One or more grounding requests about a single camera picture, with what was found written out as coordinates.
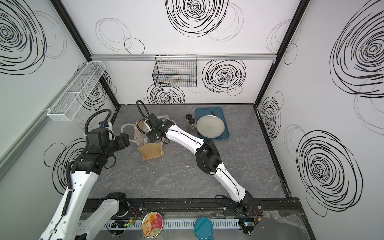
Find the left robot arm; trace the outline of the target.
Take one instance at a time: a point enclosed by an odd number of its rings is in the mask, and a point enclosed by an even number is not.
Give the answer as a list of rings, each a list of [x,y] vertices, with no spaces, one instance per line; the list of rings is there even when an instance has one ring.
[[[115,152],[130,145],[129,136],[116,136],[103,109],[92,114],[85,123],[86,146],[66,167],[67,189],[45,231],[42,240],[93,240],[114,215],[125,216],[129,204],[125,193],[110,193],[101,205],[79,225],[89,193]]]

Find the canvas tote bag cat print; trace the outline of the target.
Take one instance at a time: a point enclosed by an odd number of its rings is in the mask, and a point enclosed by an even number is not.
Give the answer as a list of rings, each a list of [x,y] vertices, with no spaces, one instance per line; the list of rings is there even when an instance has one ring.
[[[133,139],[129,139],[130,143],[134,143],[142,155],[143,161],[157,159],[165,155],[163,142],[150,143],[149,137],[141,133],[138,127],[145,133],[150,131],[146,123],[136,121],[135,124],[124,124],[121,127],[121,133],[125,133],[127,127],[133,128]]]

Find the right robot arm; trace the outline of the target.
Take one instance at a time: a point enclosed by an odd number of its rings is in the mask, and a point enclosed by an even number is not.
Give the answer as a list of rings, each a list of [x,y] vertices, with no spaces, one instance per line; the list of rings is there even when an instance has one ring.
[[[214,142],[210,139],[197,138],[179,128],[170,120],[160,120],[154,114],[142,114],[141,121],[145,123],[148,131],[138,127],[139,132],[146,135],[152,142],[167,139],[176,142],[188,149],[196,157],[198,168],[214,178],[229,193],[230,199],[242,214],[247,214],[256,207],[253,196],[242,187],[225,167],[220,153]]]

